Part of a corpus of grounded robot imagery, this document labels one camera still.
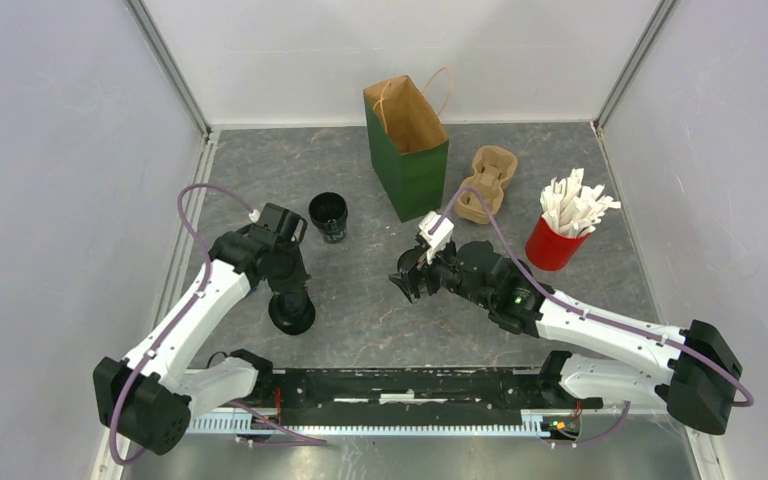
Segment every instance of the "black cup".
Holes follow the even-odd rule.
[[[334,192],[313,197],[308,207],[310,223],[322,234],[326,243],[337,243],[346,238],[346,219],[349,208],[346,200]]]

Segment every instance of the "paper bag handle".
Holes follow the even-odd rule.
[[[433,82],[437,75],[443,70],[449,74],[449,91],[446,93],[446,100],[443,101],[443,106],[440,107],[440,111],[437,112],[438,117],[443,113],[443,109],[446,108],[446,105],[449,103],[449,99],[452,97],[452,90],[455,89],[455,75],[452,73],[452,69],[449,67],[443,67],[440,70],[437,70],[434,72],[434,75],[431,75],[431,78],[428,79],[428,81],[425,83],[425,86],[422,87],[422,95],[425,96],[425,91],[428,90],[428,86],[431,85],[431,82]]]
[[[393,82],[389,81],[384,85],[384,88],[381,89],[381,95],[378,97],[378,101],[375,102],[375,105],[372,106],[372,111],[375,111],[375,107],[381,106],[381,123],[384,124],[384,133],[387,132],[387,117],[384,116],[384,94],[386,92],[390,91],[390,85],[392,85]]]

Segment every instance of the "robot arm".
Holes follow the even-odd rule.
[[[586,320],[548,301],[510,259],[493,251],[490,242],[470,242],[457,249],[453,225],[439,215],[420,222],[419,245],[401,255],[390,280],[410,302],[423,292],[441,289],[488,311],[490,321],[514,333],[579,345],[615,360],[592,360],[569,352],[553,352],[544,365],[562,391],[577,399],[601,397],[661,406],[677,420],[705,433],[725,432],[735,389],[710,368],[665,344],[667,339],[691,346],[739,378],[742,368],[713,326],[694,320],[689,329],[646,323],[585,304],[564,292],[543,287],[566,304],[657,334],[649,340]]]
[[[302,227],[296,238],[299,223]],[[196,373],[187,373],[187,367],[225,314],[263,279],[273,292],[269,302],[273,323],[290,335],[311,327],[315,311],[306,289],[310,276],[299,250],[306,228],[307,222],[299,215],[268,203],[256,223],[219,237],[210,250],[212,275],[207,287],[200,289],[202,266],[182,299],[148,337],[121,361],[108,357],[96,366],[93,383],[101,423],[110,426],[125,379],[146,352],[150,360],[126,397],[118,430],[158,455],[178,443],[192,417],[249,395],[259,371],[271,370],[271,365],[231,356]],[[161,346],[151,350],[160,332],[199,290],[203,292],[198,301]]]

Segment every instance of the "metal frame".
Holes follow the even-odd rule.
[[[596,136],[596,141],[599,143],[599,151],[602,152],[602,159],[605,160],[605,166],[608,168],[608,176],[611,179],[611,185],[617,190],[620,199],[623,199],[625,198],[625,195],[623,194],[623,189],[620,187],[620,184],[617,183],[614,169],[611,167],[611,161],[608,158],[608,150],[605,147],[605,139],[602,137],[602,130],[596,129],[595,122],[594,124],[591,124],[591,128],[593,129],[593,134]],[[655,308],[655,318],[658,319],[661,325],[669,325],[669,322],[667,322],[667,319],[664,316],[664,312],[661,310],[661,302],[658,300],[655,290],[652,288],[652,278],[649,276],[649,266],[646,264],[646,259],[640,254],[640,240],[637,238],[632,219],[628,216],[627,210],[621,210],[620,213],[622,214],[623,219],[625,219],[626,233],[628,233],[628,238],[631,239],[631,247],[634,249],[634,253],[639,260],[640,273],[643,275],[644,280],[643,283],[646,286],[646,292],[649,294],[649,298],[652,299],[652,306]]]
[[[195,124],[202,135],[210,134],[210,123],[204,117],[198,102],[196,102],[193,96],[193,92],[187,86],[187,82],[184,81],[184,76],[181,75],[175,59],[172,58],[172,54],[169,52],[166,42],[163,41],[163,37],[160,35],[160,31],[157,29],[157,25],[155,25],[145,4],[142,0],[125,0],[125,4],[134,15],[134,20],[136,20],[146,41],[151,46],[151,50],[154,52],[154,56],[157,57],[157,61],[160,63],[163,72],[166,73],[169,82],[172,83],[175,93],[178,94],[178,97],[184,103],[184,108],[186,108],[193,124]]]
[[[637,71],[640,69],[640,65],[646,59],[649,54],[649,49],[661,32],[661,28],[672,13],[673,8],[679,0],[661,0],[658,6],[655,8],[655,13],[649,19],[649,23],[646,28],[643,29],[643,34],[637,41],[634,50],[631,52],[631,56],[626,62],[625,66],[620,73],[614,87],[611,89],[611,93],[608,94],[608,99],[602,106],[602,110],[599,111],[599,115],[596,116],[596,120],[593,121],[593,127],[596,129],[597,134],[605,128],[605,125],[611,119],[611,115],[614,114],[614,110],[617,108],[617,104],[622,99],[625,91],[628,89],[629,84],[634,79]]]
[[[699,469],[700,480],[726,480],[728,475],[720,463],[713,437],[691,428],[686,428],[686,431],[690,451],[696,461],[696,468]]]
[[[95,463],[90,470],[90,480],[120,480],[125,472],[125,467],[117,465],[110,456],[110,447],[107,444],[109,435],[107,427],[102,427],[101,443],[98,446]],[[131,440],[122,435],[117,437],[116,444],[120,452],[127,452],[131,448]]]
[[[192,181],[187,182],[187,184],[207,182],[207,179],[210,177],[210,170],[213,167],[213,157],[216,155],[216,145],[219,141],[220,134],[221,131],[216,131],[208,136],[207,142],[204,144],[201,155],[199,156]],[[184,211],[187,214],[187,218],[190,219],[190,223],[194,226],[198,225],[205,194],[206,192],[204,189],[199,189],[187,196]],[[169,260],[169,270],[166,272],[163,290],[160,294],[160,299],[154,306],[152,313],[154,322],[152,325],[160,323],[166,316],[166,313],[172,309],[173,305],[175,305],[175,302],[181,298],[181,293],[184,291],[184,277],[187,273],[187,265],[192,245],[193,237],[187,233],[184,225],[181,224],[178,227],[178,235],[172,249],[172,256]]]

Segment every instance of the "gray speckled surface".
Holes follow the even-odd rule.
[[[585,184],[607,184],[607,167],[589,125],[482,124],[447,126],[451,137],[444,203],[470,172],[482,145],[500,145],[519,159],[505,192],[499,222],[515,249],[522,251],[539,216],[539,192],[554,176],[585,169]],[[266,311],[271,293],[265,282],[235,306],[196,356],[203,367],[219,350],[246,348],[281,367],[540,365],[564,344],[511,335],[487,313],[454,295],[440,293],[411,305],[388,280],[399,255],[414,246],[416,221],[399,223],[369,161],[363,127],[225,131],[210,182],[230,187],[249,202],[273,202],[307,217],[308,202],[335,191],[349,206],[349,235],[328,245],[315,230],[302,244],[313,276],[316,306],[313,328],[298,337],[282,334]],[[501,243],[492,227],[453,214],[458,245],[489,239]],[[247,217],[233,200],[208,192],[198,228],[209,242]],[[190,258],[188,283],[198,271]],[[565,269],[537,271],[541,281],[585,302],[646,321],[655,321],[640,265],[618,212],[605,216]]]

